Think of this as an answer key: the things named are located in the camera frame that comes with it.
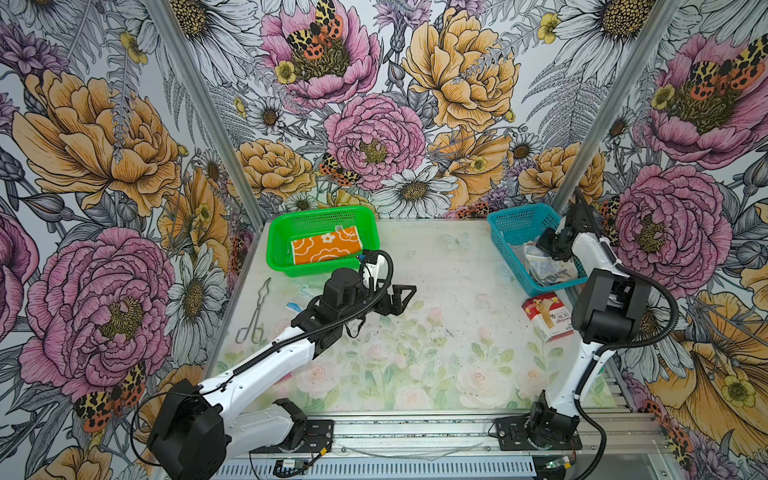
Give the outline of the orange white patterned towel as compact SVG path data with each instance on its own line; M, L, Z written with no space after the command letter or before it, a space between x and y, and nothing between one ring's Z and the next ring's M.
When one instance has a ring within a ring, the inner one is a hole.
M358 229L355 226L335 228L333 231L291 242L295 265L307 265L336 260L363 251Z

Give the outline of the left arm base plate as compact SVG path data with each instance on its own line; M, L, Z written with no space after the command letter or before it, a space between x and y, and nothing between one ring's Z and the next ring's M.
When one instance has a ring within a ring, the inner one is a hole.
M285 440L277 445L253 449L252 453L308 453L315 455L321 450L330 452L333 445L335 422L333 420L309 419L294 426Z

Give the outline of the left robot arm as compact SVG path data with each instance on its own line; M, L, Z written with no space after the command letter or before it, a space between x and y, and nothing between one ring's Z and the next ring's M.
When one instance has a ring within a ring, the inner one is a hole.
M273 385L329 349L351 321L370 313L402 314L414 285L395 284L394 266L376 251L358 269L339 268L289 327L235 367L198 384L182 380L157 393L162 404L147 448L171 479L210 479L240 451L264 447L294 450L306 440L304 412L287 399L274 401L246 427L238 416Z

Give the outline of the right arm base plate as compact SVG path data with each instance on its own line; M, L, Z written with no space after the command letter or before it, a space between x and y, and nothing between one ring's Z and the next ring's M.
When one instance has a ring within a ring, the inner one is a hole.
M528 416L522 415L494 419L490 434L501 451L565 451L583 446L576 430L545 423L534 426Z

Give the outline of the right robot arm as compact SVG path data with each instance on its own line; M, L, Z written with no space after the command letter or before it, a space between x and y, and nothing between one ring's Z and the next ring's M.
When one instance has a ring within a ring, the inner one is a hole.
M613 354L653 346L669 337L679 319L674 295L658 281L626 267L599 231L594 209L582 198L569 209L558 229L544 231L537 246L556 260L577 259L587 281L571 310L580 342L570 371L542 391L525 424L528 441L538 448L571 442L586 418L581 400ZM668 304L666 325L640 337L642 317L652 292Z

